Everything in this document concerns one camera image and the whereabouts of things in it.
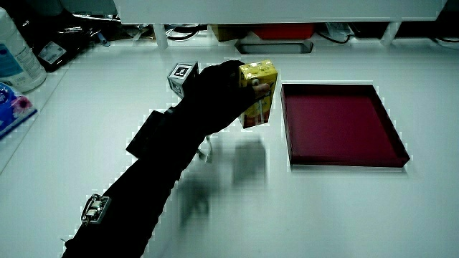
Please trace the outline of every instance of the black sleeve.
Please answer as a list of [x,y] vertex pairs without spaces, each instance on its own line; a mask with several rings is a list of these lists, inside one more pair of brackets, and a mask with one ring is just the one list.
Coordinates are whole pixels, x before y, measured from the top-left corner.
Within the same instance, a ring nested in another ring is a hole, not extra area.
[[161,121],[143,155],[103,194],[112,201],[101,224],[82,225],[63,257],[143,254],[175,182],[204,140],[185,113]]

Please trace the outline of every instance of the cube with marker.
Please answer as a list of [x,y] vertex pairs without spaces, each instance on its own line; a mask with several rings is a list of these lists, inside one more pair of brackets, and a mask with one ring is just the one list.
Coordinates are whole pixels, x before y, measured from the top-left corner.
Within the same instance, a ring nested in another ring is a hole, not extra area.
[[198,62],[180,62],[175,64],[167,80],[171,90],[183,99],[192,90],[198,74]]

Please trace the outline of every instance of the cable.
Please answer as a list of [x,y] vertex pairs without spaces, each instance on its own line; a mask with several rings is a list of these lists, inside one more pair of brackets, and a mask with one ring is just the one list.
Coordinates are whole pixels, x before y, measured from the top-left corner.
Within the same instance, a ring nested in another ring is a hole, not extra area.
[[316,33],[317,33],[319,36],[323,37],[324,39],[328,39],[328,40],[330,40],[331,42],[335,42],[335,43],[338,43],[338,44],[345,44],[345,43],[347,43],[347,42],[349,41],[349,39],[351,38],[351,35],[347,35],[347,39],[346,39],[345,41],[343,41],[343,42],[340,42],[340,41],[338,41],[338,40],[335,40],[335,39],[332,39],[332,38],[330,38],[330,37],[327,37],[327,36],[323,35],[323,34],[320,33],[320,32],[316,32]]
[[[187,40],[191,37],[193,37],[194,35],[198,34],[199,31],[201,30],[207,30],[207,25],[206,24],[201,24],[201,25],[196,25],[196,26],[192,26],[192,27],[175,27],[173,29],[170,29],[166,32],[166,35],[167,35],[167,38],[168,39],[171,39],[171,40]],[[178,33],[189,33],[188,35],[186,36],[182,36],[182,37],[175,37],[175,36],[171,36],[171,32],[178,32]]]
[[448,42],[448,43],[459,43],[459,40],[443,39],[442,37],[436,37],[436,39],[443,41],[443,42]]
[[168,39],[171,39],[171,40],[187,40],[191,37],[193,37],[194,35],[198,34],[198,31],[196,32],[192,32],[186,36],[183,36],[183,37],[175,37],[175,36],[171,36],[171,32],[173,32],[173,29],[170,29],[166,32],[166,36]]
[[439,45],[439,46],[441,46],[441,47],[445,47],[445,48],[447,48],[447,49],[452,49],[452,50],[459,51],[459,49],[457,49],[457,48],[451,48],[451,46],[452,46],[451,44],[441,44],[441,43],[437,40],[437,38],[430,37],[429,39],[432,40],[432,42],[436,43],[437,45]]

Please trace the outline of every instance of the shelf leg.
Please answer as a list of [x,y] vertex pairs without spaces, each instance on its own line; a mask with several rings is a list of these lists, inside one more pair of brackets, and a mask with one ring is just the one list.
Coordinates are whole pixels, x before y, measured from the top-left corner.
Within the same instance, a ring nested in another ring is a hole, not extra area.
[[166,30],[164,30],[164,24],[153,24],[153,30],[155,31],[156,42],[158,43],[159,49],[167,48],[167,37]]
[[400,28],[400,24],[402,24],[401,21],[391,21],[389,25],[387,25],[386,31],[381,38],[381,44],[388,47],[392,43],[392,40],[394,40],[395,35]]

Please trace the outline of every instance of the tray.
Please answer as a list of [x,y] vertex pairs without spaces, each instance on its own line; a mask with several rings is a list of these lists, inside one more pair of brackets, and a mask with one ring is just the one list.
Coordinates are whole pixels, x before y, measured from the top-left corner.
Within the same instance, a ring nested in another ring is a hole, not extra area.
[[313,49],[313,43],[308,40],[299,42],[288,40],[248,42],[238,40],[235,47],[241,54],[309,54]]
[[373,85],[283,84],[290,164],[401,168],[410,157]]

